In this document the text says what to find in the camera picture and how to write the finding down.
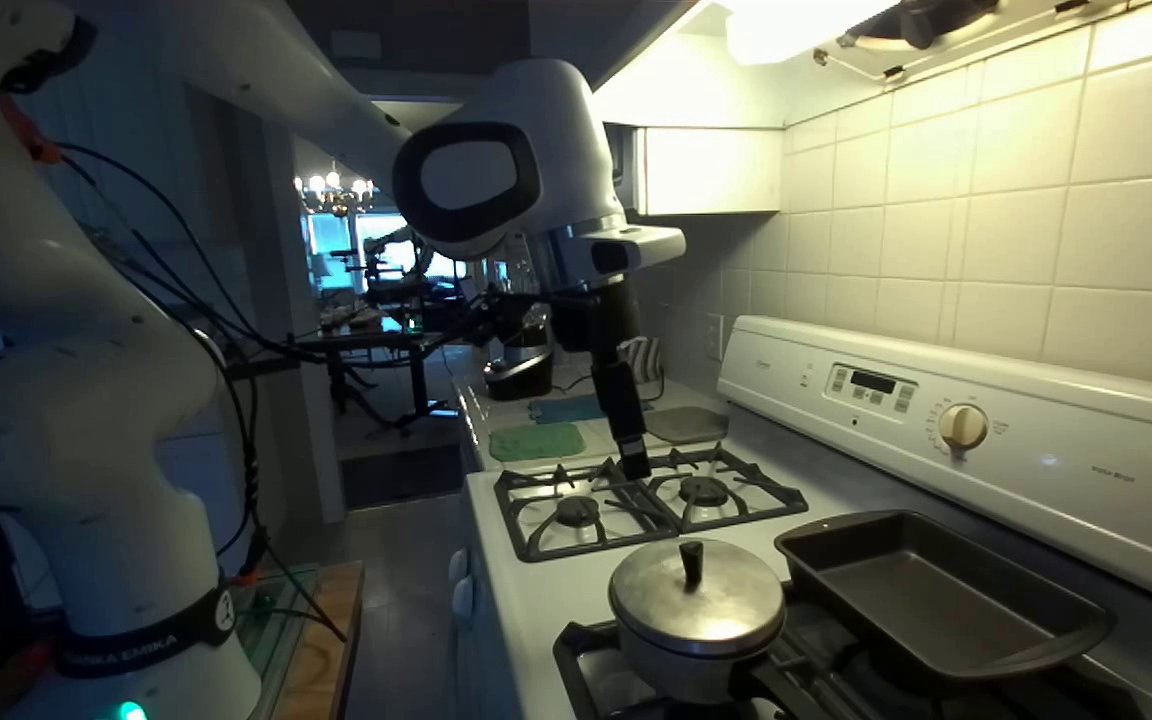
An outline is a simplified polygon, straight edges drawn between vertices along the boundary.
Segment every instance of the stove control panel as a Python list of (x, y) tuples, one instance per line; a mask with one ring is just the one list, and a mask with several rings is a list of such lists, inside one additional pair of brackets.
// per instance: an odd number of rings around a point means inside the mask
[(921, 388), (915, 380), (855, 369), (855, 365), (830, 365), (829, 370), (829, 391), (835, 400), (862, 405), (862, 408), (891, 411), (891, 416), (903, 416), (912, 408), (915, 388)]

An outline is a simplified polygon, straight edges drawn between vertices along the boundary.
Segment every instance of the white tile wall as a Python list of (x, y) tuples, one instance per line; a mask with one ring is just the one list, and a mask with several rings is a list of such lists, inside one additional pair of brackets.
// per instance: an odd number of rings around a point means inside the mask
[(816, 116), (785, 146), (766, 273), (741, 267), (753, 293), (726, 304), (1152, 380), (1152, 7)]

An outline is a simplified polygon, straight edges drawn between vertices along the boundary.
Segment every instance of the baking tray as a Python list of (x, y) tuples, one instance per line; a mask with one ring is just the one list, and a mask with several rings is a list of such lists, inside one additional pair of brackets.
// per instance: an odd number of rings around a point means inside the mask
[(1101, 602), (908, 512), (820, 521), (775, 549), (799, 600), (950, 685), (1045, 671), (1113, 629)]

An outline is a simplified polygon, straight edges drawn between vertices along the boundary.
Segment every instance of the silver pot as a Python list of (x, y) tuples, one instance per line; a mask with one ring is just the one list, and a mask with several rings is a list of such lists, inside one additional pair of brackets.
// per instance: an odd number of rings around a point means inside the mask
[(785, 586), (724, 538), (646, 545), (612, 572), (625, 660), (681, 705), (733, 698), (733, 668), (766, 652)]

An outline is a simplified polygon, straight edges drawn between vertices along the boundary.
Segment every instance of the stove knob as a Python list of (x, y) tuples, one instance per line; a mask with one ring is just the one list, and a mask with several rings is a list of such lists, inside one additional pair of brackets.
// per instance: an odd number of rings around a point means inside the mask
[(940, 416), (940, 441), (947, 453), (963, 457), (988, 436), (988, 416), (975, 405), (947, 405)]

